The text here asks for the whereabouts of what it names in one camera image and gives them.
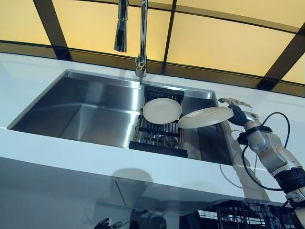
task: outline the faucet spout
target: faucet spout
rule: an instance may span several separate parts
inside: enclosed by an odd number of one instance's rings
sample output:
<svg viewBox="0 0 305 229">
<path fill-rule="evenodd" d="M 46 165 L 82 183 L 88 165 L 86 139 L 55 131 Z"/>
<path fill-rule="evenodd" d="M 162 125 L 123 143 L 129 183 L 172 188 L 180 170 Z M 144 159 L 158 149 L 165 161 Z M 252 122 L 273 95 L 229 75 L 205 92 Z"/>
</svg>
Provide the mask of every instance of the faucet spout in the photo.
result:
<svg viewBox="0 0 305 229">
<path fill-rule="evenodd" d="M 116 29 L 114 49 L 119 52 L 126 52 L 127 36 L 127 13 L 129 0 L 119 0 L 119 19 Z M 140 53 L 135 57 L 135 74 L 140 78 L 142 83 L 143 77 L 146 76 L 146 30 L 147 30 L 147 9 L 148 0 L 141 0 L 141 28 L 140 28 Z"/>
<path fill-rule="evenodd" d="M 129 0 L 119 0 L 119 16 L 114 43 L 114 49 L 119 52 L 126 52 L 128 4 Z"/>
</svg>

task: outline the white plate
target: white plate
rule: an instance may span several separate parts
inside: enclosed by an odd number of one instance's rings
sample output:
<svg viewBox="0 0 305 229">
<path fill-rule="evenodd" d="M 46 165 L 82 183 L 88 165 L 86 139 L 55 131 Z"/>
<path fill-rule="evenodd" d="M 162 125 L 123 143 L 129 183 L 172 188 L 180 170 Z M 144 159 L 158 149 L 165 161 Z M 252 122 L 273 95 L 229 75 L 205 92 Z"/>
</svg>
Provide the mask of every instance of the white plate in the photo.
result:
<svg viewBox="0 0 305 229">
<path fill-rule="evenodd" d="M 183 116 L 178 122 L 178 127 L 184 129 L 204 127 L 223 122 L 233 115 L 229 107 L 209 107 Z"/>
<path fill-rule="evenodd" d="M 171 123 L 177 120 L 180 115 L 181 106 L 173 99 L 153 99 L 143 107 L 144 118 L 155 124 Z"/>
</svg>

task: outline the stainless steel sink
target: stainless steel sink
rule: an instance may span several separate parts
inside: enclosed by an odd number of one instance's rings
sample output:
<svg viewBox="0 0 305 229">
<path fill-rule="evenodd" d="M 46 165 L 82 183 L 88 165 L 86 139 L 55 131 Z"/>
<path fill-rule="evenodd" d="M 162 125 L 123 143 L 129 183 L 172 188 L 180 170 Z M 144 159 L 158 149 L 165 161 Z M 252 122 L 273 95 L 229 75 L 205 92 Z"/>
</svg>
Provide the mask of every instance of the stainless steel sink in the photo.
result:
<svg viewBox="0 0 305 229">
<path fill-rule="evenodd" d="M 213 91 L 153 86 L 184 91 L 183 114 L 218 105 Z M 138 82 L 66 71 L 8 129 L 127 148 L 143 98 Z M 183 145 L 188 158 L 232 164 L 223 124 L 184 130 Z"/>
</svg>

